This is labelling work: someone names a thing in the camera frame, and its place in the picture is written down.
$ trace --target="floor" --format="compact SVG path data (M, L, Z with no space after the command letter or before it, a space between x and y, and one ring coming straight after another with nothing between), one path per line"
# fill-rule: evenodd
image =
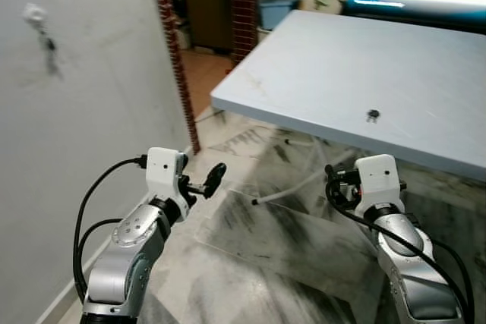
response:
M202 151L185 172L202 181L224 162L221 188L173 227L153 267L139 322L172 324L397 324L376 257L355 226L339 220L322 197L322 177L280 198L252 205L322 168L322 159L351 165L368 153L330 141L318 145L286 131L211 108L198 118ZM319 147L322 156L311 158ZM402 197L423 229L465 260L476 298L476 323L486 312L484 185L398 161ZM439 250L437 261L460 277ZM79 322L74 303L60 324Z
M231 70L232 63L229 57L207 55L193 50L182 50L181 56L192 108L197 117L210 105L211 90L226 76L227 70Z

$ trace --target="gray table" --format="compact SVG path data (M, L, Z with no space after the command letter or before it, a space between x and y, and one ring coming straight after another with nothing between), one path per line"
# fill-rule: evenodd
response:
M293 11L211 96L219 109L486 176L484 35Z

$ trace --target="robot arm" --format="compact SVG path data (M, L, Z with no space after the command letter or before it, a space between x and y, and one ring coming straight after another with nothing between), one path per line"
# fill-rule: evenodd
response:
M431 239L416 228L405 215L399 198L401 186L392 156L380 155L359 159L355 169L336 174L327 169L333 195L339 198L341 184L348 186L349 202L343 195L341 203L355 208L355 215L366 222L385 228L434 260ZM391 294L403 324L462 324L464 317L458 298L442 275L409 248L391 237L378 233L380 267L390 280Z
M218 164L206 182L193 185L182 174L187 156L172 149L151 148L147 157L149 199L113 230L108 247L90 274L82 323L135 323L150 276L175 222L184 221L200 193L209 198L226 172Z

